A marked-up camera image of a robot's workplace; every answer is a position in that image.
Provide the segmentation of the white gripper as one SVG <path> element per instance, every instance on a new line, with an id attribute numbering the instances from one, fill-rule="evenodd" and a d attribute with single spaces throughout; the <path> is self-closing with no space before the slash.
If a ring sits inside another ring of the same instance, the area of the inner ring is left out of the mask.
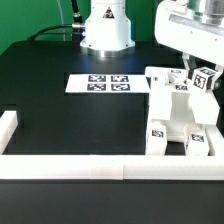
<path id="1" fill-rule="evenodd" d="M 183 52 L 191 79 L 195 57 L 215 66 L 212 89 L 224 74 L 224 0 L 163 0 L 157 7 L 155 37 L 158 43 Z"/>

